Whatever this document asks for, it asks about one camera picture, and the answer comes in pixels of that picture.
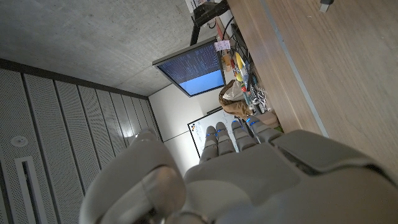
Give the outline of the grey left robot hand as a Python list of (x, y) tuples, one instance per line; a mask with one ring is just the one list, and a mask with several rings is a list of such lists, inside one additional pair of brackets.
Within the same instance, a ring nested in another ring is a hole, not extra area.
[(80, 223), (396, 223), (397, 176), (369, 156), (250, 116), (206, 130), (180, 173), (150, 129), (96, 177)]

